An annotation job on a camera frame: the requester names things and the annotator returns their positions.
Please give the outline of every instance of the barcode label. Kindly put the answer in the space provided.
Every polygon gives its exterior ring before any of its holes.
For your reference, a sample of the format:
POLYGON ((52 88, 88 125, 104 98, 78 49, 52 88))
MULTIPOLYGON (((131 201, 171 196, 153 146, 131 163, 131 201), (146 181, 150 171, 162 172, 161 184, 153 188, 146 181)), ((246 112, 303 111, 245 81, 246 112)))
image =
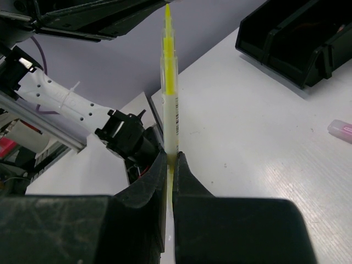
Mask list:
POLYGON ((178 124, 178 97, 176 97, 176 135, 179 133, 179 124, 178 124))
POLYGON ((177 136, 177 153, 179 152, 179 147, 178 147, 178 133, 179 133, 179 124, 178 124, 178 97, 176 97, 176 136, 177 136))

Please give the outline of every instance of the yellow highlighter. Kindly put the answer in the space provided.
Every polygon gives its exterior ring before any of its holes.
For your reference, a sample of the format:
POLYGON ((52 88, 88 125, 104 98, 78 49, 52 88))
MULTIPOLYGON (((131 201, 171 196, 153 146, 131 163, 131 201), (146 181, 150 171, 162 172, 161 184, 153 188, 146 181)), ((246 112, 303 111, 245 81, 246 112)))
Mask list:
POLYGON ((168 164, 168 198, 172 198, 173 172, 178 153, 178 60, 170 6, 166 5, 162 32, 161 85, 164 114, 164 150, 168 164))

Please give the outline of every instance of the highlighter tip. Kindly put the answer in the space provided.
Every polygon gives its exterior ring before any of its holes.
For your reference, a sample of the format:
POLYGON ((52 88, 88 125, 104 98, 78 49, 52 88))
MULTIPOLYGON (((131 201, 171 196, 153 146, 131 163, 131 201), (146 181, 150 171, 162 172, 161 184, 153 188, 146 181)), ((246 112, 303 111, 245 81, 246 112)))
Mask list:
POLYGON ((171 18, 171 12, 170 12, 170 6, 169 6, 169 4, 166 4, 166 8, 165 8, 165 18, 171 18))

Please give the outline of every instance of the black clamp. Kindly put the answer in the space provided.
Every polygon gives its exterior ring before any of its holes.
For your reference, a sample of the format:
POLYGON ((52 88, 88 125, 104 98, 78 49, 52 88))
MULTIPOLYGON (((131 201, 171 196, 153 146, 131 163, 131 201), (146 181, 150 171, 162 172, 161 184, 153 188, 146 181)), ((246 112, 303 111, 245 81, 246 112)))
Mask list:
POLYGON ((5 62, 0 65, 0 90, 17 100, 19 96, 15 91, 21 87, 19 82, 22 78, 28 72, 34 72, 36 68, 42 67, 19 47, 11 50, 0 43, 0 54, 6 57, 5 62), (26 66, 24 62, 29 63, 31 67, 26 66))
POLYGON ((141 121, 145 112, 143 110, 139 115, 126 115, 118 110, 111 110, 108 113, 110 119, 104 128, 95 131, 110 151, 140 167, 151 166, 159 154, 158 147, 147 139, 141 121))

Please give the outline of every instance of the pink marker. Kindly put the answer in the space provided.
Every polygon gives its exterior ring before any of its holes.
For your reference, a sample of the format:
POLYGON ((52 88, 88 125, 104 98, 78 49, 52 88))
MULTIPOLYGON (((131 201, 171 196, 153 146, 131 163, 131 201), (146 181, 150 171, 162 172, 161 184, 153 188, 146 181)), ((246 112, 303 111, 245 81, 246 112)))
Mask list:
POLYGON ((328 127, 329 133, 352 144, 352 125, 340 120, 334 120, 328 127))

